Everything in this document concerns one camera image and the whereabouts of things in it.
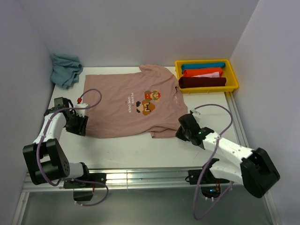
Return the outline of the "pink printed t-shirt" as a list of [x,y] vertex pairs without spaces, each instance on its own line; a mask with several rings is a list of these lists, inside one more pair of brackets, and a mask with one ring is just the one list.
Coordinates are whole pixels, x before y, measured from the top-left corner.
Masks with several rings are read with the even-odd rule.
[[87,75],[83,101],[89,105],[86,135],[117,138],[149,132],[174,137],[188,113],[175,75],[165,67],[141,65],[138,73]]

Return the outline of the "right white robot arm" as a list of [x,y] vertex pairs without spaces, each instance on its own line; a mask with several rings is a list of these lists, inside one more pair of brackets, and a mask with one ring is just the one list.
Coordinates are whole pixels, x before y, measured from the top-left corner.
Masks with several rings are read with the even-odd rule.
[[252,196],[261,198],[280,180],[279,172],[266,150],[243,147],[208,127],[200,127],[190,113],[181,116],[179,123],[177,138],[212,152],[198,176],[189,174],[190,184],[228,180],[242,184]]

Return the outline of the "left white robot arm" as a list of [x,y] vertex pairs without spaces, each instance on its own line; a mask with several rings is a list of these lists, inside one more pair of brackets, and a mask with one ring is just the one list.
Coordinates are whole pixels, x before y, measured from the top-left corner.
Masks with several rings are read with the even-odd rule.
[[74,179],[80,187],[91,183],[87,165],[83,162],[70,163],[59,144],[63,129],[75,135],[86,135],[88,116],[69,109],[70,106],[73,106],[71,100],[56,98],[54,107],[44,113],[44,123],[37,139],[22,150],[31,181],[35,185],[62,179]]

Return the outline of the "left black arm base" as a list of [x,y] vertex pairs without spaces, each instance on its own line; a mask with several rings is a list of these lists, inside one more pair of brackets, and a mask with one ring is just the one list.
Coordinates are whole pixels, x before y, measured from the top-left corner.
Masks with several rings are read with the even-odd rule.
[[64,189],[73,189],[73,199],[76,202],[89,204],[93,197],[95,197],[95,191],[97,188],[105,188],[106,194],[101,199],[103,202],[109,193],[106,186],[106,173],[90,173],[87,181],[75,181],[66,180],[63,184]]

